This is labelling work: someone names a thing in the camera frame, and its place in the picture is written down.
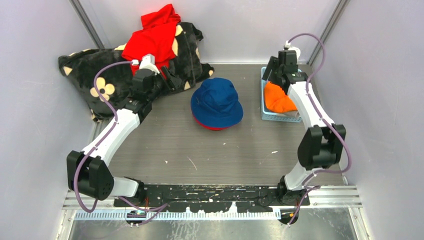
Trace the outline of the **red cloth on blanket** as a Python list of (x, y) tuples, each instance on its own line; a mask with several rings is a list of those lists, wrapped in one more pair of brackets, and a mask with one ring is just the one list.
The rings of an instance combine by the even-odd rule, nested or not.
[(161, 9), (140, 17), (142, 29), (132, 33), (122, 51), (127, 61), (141, 60), (151, 54), (158, 69), (168, 67), (170, 60), (178, 56), (177, 36), (183, 32), (181, 16), (169, 3)]

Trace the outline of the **light blue plastic basket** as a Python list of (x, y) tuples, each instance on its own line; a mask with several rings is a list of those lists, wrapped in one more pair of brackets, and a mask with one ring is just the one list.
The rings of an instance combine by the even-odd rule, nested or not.
[(288, 117), (284, 113), (275, 113), (267, 109), (264, 100), (264, 87), (268, 81), (260, 80), (260, 109), (261, 109), (261, 119), (267, 121), (278, 121), (278, 122), (289, 122), (289, 123), (300, 123), (302, 121), (300, 118)]

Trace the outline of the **orange hat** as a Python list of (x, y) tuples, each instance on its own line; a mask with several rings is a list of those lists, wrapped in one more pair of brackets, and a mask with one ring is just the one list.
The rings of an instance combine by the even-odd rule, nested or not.
[(294, 102), (286, 95), (283, 89), (270, 81), (265, 84), (263, 96), (265, 106), (271, 112), (284, 114), (297, 111)]

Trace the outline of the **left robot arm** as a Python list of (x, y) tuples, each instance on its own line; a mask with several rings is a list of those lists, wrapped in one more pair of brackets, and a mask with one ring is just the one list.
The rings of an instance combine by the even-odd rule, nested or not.
[(129, 134), (150, 113), (153, 101), (183, 86), (183, 81), (166, 67), (155, 70), (144, 66), (136, 71), (129, 96), (114, 110), (112, 121), (83, 150), (73, 150), (66, 158), (68, 187), (79, 202), (82, 196), (95, 201), (126, 198), (135, 207), (145, 202), (145, 184), (130, 177), (114, 177), (109, 164)]

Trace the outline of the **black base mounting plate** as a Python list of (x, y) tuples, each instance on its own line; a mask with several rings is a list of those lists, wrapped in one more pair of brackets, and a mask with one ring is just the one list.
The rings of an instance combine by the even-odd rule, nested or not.
[(127, 200), (137, 207), (157, 208), (165, 205), (165, 211), (183, 213), (228, 212), (235, 205), (237, 213), (271, 212), (274, 207), (309, 205), (303, 198), (306, 190), (286, 190), (277, 185), (192, 185), (146, 184), (140, 196)]

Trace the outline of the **black floral plush blanket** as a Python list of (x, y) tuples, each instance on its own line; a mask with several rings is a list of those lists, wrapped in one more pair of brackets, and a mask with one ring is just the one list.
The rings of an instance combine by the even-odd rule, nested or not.
[[(203, 33), (191, 22), (180, 22), (183, 32), (176, 37), (177, 56), (169, 61), (169, 71), (182, 80), (181, 91), (210, 78), (215, 69), (202, 63), (198, 42)], [(122, 57), (124, 46), (106, 49), (85, 49), (58, 57), (58, 69), (81, 94), (91, 111), (94, 122), (110, 119), (112, 110), (104, 103), (107, 100), (117, 108), (130, 96), (133, 73), (131, 65)]]

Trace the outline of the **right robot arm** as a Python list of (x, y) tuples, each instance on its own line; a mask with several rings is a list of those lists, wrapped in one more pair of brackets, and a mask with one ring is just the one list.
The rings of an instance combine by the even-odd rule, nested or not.
[(305, 127), (297, 149), (298, 162), (277, 185), (279, 202), (288, 206), (305, 192), (306, 185), (316, 174), (339, 163), (346, 128), (334, 123), (325, 113), (308, 74), (299, 71), (295, 50), (287, 48), (271, 56), (262, 79), (280, 87), (293, 101)]

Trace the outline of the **blue bucket hat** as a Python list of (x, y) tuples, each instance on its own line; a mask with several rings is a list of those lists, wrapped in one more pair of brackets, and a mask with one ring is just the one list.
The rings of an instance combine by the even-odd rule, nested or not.
[(233, 82), (222, 77), (202, 82), (191, 96), (190, 110), (195, 121), (209, 129), (231, 128), (244, 117)]

